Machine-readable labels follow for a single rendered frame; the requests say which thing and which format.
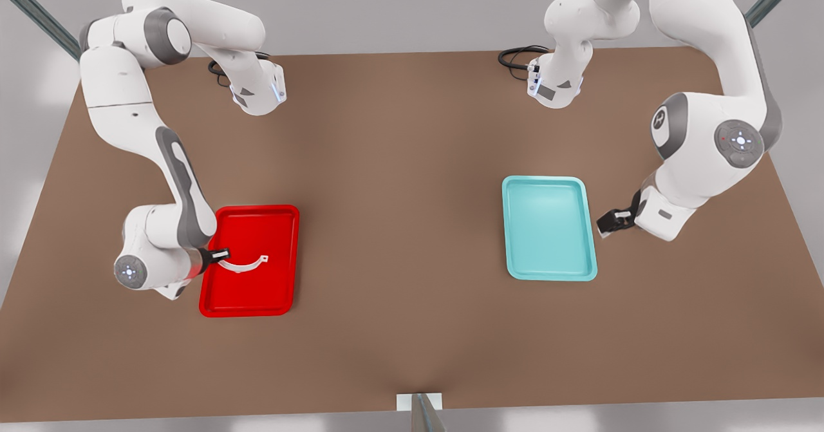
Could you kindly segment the white drainage pipe clamp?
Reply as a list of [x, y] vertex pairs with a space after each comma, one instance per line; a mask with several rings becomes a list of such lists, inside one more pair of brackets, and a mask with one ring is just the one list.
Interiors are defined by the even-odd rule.
[[240, 274], [240, 273], [244, 273], [244, 272], [253, 271], [256, 268], [258, 268], [260, 265], [262, 265], [264, 263], [267, 263], [267, 262], [268, 262], [268, 256], [261, 255], [255, 262], [250, 263], [250, 264], [246, 264], [246, 265], [237, 265], [237, 264], [229, 263], [228, 261], [226, 261], [226, 259], [224, 259], [223, 261], [217, 262], [217, 264], [220, 265], [221, 268], [224, 268], [225, 270], [229, 270], [233, 273]]

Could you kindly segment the red rectangular tray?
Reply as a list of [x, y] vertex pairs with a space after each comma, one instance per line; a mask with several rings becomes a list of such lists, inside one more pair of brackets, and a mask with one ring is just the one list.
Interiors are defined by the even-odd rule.
[[229, 263], [268, 262], [240, 274], [209, 265], [198, 309], [204, 317], [274, 317], [292, 307], [296, 283], [299, 210], [291, 204], [226, 206], [216, 212], [209, 247], [229, 248]]

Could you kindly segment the teal rectangular tray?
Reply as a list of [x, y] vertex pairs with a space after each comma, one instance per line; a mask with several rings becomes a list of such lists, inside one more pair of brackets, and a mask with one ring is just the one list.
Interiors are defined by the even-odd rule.
[[521, 281], [589, 282], [597, 276], [585, 184], [573, 176], [502, 182], [506, 266]]

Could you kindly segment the white post foot plate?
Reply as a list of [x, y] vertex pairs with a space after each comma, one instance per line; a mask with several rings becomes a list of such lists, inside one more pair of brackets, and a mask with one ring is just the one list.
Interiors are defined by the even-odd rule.
[[427, 397], [435, 409], [444, 408], [444, 400], [442, 399], [441, 393], [403, 393], [395, 397], [395, 409], [397, 411], [411, 411], [413, 400], [418, 396]]

